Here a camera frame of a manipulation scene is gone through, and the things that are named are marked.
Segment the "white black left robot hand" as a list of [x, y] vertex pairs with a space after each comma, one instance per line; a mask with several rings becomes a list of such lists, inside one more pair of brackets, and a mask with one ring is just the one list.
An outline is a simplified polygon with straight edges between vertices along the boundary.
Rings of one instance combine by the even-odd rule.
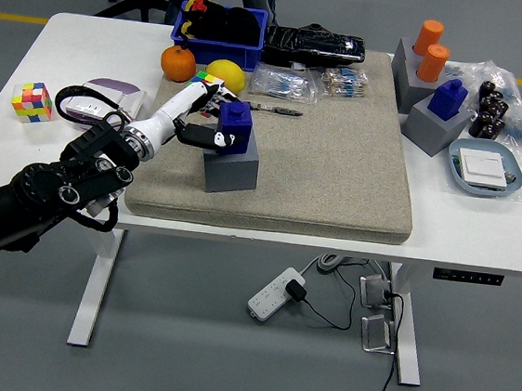
[[237, 99], [223, 85], [191, 83], [166, 101], [150, 118], [127, 125], [122, 137], [142, 162], [153, 159], [162, 144], [173, 136], [185, 145], [210, 150], [222, 150], [244, 143], [247, 141], [244, 136], [185, 123], [189, 114], [202, 110], [211, 100], [221, 98]]

